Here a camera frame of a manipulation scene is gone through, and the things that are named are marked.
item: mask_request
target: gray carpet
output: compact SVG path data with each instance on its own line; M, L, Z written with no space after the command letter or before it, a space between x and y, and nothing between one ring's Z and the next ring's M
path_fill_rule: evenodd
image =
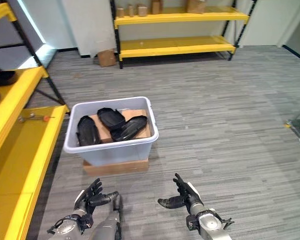
M258 46L238 49L230 62L210 55L169 63L100 68L74 51L57 53L48 69L70 106L133 96L152 103L159 139L148 172L102 177L105 193L123 196L123 239L201 239L186 227L186 208L157 204L177 194L172 177L178 172L207 207L234 219L233 240L300 240L300 144L283 125L300 109L300 59L283 48ZM40 89L48 87L43 82ZM49 104L39 95L31 101ZM82 163L62 152L49 195L41 193L48 199L39 240L49 238L46 229L72 212L77 194L94 180ZM109 211L96 209L94 224ZM36 215L32 223L28 239L36 238Z

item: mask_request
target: yellow shelf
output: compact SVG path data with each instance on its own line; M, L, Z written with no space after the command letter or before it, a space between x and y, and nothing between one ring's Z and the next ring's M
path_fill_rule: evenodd
M249 16L237 11L231 6L207 6L205 13L187 13L184 7L167 7L162 14L148 14L147 16L135 15L130 17L116 17L114 27L130 24L155 24L175 22L198 22L198 21L226 21L243 20L247 23Z
M48 77L42 66L17 70L16 74L16 83L0 86L0 147L40 79Z
M222 36L174 37L121 42L120 59L175 54L230 51L235 47Z
M16 121L0 149L0 240L26 238L40 188L64 119L66 106L24 109L48 122Z
M16 21L17 18L9 7L8 3L0 3L0 19L7 17L10 22Z

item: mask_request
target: cardboard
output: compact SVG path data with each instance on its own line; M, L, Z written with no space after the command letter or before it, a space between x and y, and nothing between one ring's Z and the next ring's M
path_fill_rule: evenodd
M125 121L128 121L132 117L136 116L147 116L147 112L144 109L127 109L122 110L121 114L124 116ZM100 121L98 115L90 115L90 118L93 119L96 128L99 131L100 139L103 144L112 143L113 140L111 138L110 131L107 129L107 127ZM151 137L151 130L149 123L146 124L146 127L141 130L133 139L143 139L143 138L149 138Z
M206 0L187 0L186 12L190 14L203 14L206 8Z
M124 116L126 122L129 119L131 119L132 117L136 117L136 116L143 115L143 116L147 117L147 112L144 109L122 110L121 114ZM147 123L145 128L143 130L141 130L133 139L143 139L143 138L149 138L149 137L151 137L151 130L150 130L149 123Z
M131 4L128 5L128 13L129 13L130 17L134 17L135 16L135 8Z
M145 5L138 5L138 15L139 17L146 17L148 15L148 8Z
M98 52L98 62L102 68L116 65L115 51L109 49Z
M162 14L162 11L163 11L163 0L152 0L151 13Z
M125 161L103 166L93 166L87 161L83 161L83 169L91 177L146 172L148 168L148 158L145 160Z
M118 18L123 18L125 16L125 10L122 7L117 7L116 16Z
M98 129L102 143L103 144L112 143L113 140L111 138L111 134L109 130L105 127L105 125L103 125L103 123L100 121L98 115L91 115L89 117L93 119L95 126Z

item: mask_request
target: shelf leg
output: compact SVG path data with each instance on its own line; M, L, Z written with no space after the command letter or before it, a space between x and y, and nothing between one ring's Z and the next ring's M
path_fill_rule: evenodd
M234 56L234 53L230 53L230 56L229 56L229 58L228 58L228 61L231 61L232 58L233 58L233 56Z
M237 48L239 47L239 42L240 42L242 36L244 35L244 32L245 32L245 30L246 30L246 27L247 27L249 21L250 21L251 15L252 15L252 13L253 13L255 7L256 7L256 4L257 4L257 1L258 1L258 0L252 0L252 1L253 1L253 4L251 5L251 8L250 8L250 11L249 11L249 14L248 14L249 19L248 19L248 21L243 25L243 27L242 27L242 29L241 29L241 32L240 32L240 34L239 34L239 37L238 37L237 40L235 41L235 44L234 44L234 47L235 47L234 53L233 53L233 54L230 54L230 57L229 57L228 61L231 61L233 55L236 53L236 50L237 50Z

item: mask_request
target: white plastic bin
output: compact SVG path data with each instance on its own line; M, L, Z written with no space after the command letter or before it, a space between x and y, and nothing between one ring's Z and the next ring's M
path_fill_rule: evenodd
M102 108L145 109L151 130L151 137L118 141L90 146L78 146L77 126L80 118L95 115ZM63 150L69 154L79 154L94 166L145 160L149 157L152 143L159 137L151 103L144 96L106 101L91 101L76 104L71 110L69 125L65 135Z

